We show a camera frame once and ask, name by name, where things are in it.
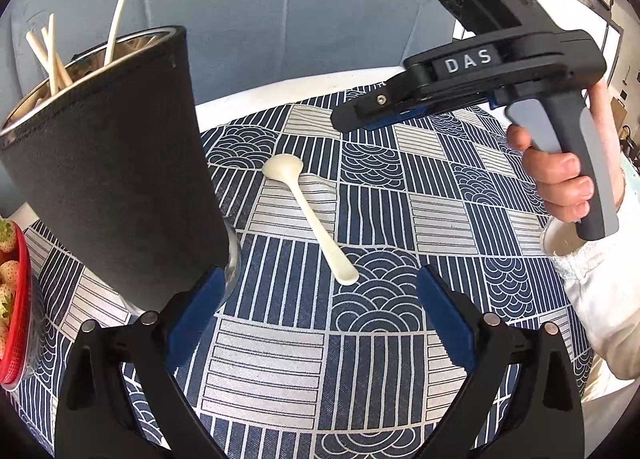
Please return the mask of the white sleeved right forearm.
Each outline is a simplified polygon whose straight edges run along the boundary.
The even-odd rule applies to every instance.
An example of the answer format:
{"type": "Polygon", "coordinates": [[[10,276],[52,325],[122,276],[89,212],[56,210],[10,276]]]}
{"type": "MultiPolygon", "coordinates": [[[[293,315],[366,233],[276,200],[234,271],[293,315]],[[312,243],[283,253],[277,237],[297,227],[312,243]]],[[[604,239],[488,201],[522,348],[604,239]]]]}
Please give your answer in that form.
{"type": "Polygon", "coordinates": [[[639,376],[639,193],[628,186],[617,211],[620,229],[585,242],[576,226],[551,219],[544,254],[564,281],[588,341],[620,380],[639,376]]]}

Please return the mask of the person's right hand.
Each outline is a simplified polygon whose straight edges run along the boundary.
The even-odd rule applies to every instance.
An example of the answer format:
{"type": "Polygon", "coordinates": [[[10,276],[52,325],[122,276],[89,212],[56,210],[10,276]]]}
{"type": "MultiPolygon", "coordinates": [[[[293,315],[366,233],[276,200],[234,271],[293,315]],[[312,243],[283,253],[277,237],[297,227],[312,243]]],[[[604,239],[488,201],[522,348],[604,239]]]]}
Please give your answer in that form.
{"type": "MultiPolygon", "coordinates": [[[[603,144],[615,205],[619,208],[625,194],[625,176],[620,165],[620,142],[606,78],[589,87],[588,96],[594,125],[603,144]]],[[[506,130],[506,139],[512,148],[523,153],[525,172],[536,182],[549,214],[563,223],[578,222],[588,214],[588,200],[593,196],[594,185],[588,176],[580,175],[577,156],[537,150],[527,130],[515,124],[506,130]]]]}

